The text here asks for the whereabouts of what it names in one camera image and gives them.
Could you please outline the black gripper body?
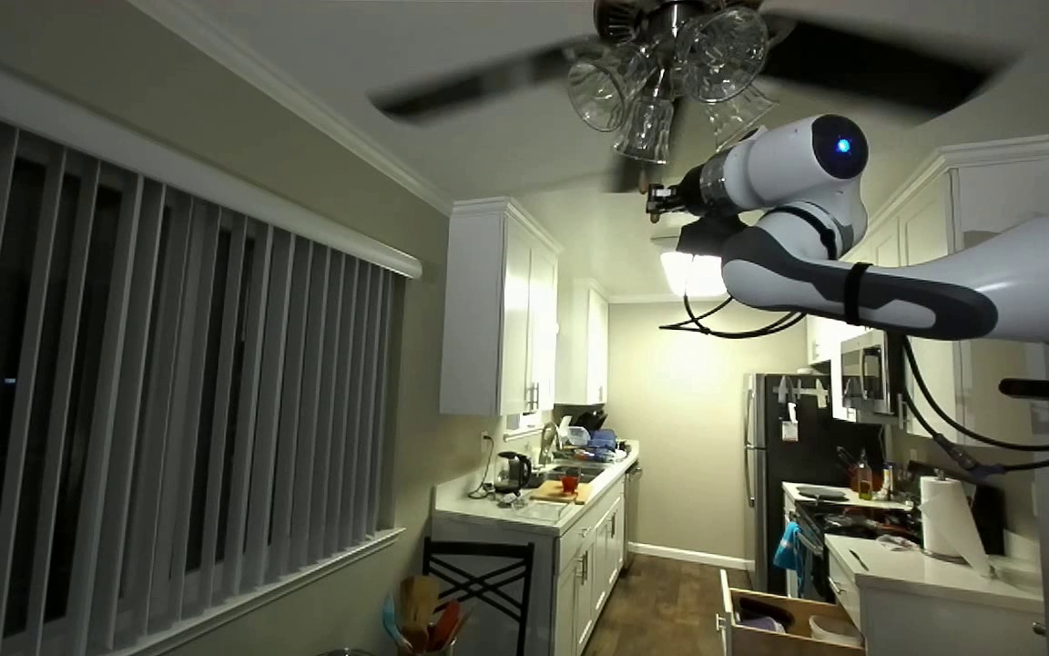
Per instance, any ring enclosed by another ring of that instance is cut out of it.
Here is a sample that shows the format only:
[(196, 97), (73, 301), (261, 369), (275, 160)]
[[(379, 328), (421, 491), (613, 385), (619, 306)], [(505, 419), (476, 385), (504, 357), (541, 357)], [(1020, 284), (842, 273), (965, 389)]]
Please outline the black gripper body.
[(699, 208), (704, 208), (704, 171), (699, 166), (683, 171), (672, 186), (653, 186), (643, 193), (643, 215), (653, 223), (659, 223), (671, 210), (697, 215)]

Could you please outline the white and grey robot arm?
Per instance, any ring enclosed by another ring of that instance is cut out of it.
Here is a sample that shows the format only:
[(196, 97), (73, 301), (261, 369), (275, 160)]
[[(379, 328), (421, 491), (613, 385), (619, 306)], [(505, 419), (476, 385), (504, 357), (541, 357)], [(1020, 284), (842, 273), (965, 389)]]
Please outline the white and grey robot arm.
[(676, 182), (653, 186), (643, 210), (714, 219), (726, 291), (755, 308), (1049, 347), (1049, 215), (922, 262), (848, 262), (865, 234), (865, 155), (857, 119), (816, 113), (759, 127)]

